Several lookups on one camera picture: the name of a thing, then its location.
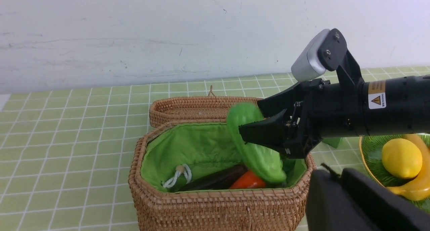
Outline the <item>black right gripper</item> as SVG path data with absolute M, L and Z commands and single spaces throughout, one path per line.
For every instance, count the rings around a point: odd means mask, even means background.
M 360 136 L 364 124 L 366 83 L 349 50 L 331 50 L 323 62 L 334 63 L 338 83 L 317 78 L 297 82 L 257 102 L 264 119 L 239 126 L 246 143 L 282 149 L 289 158 L 304 159 L 323 139 Z M 284 117 L 275 118 L 285 110 Z

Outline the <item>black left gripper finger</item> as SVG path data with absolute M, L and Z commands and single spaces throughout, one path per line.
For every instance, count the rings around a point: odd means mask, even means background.
M 306 203 L 310 231 L 428 231 L 430 216 L 352 168 L 314 170 Z

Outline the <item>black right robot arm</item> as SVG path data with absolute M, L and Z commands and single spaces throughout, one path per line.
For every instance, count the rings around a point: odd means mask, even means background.
M 240 140 L 304 159 L 323 139 L 429 132 L 429 75 L 365 82 L 348 50 L 307 63 L 335 71 L 338 83 L 315 78 L 259 100 L 264 120 L 240 125 Z

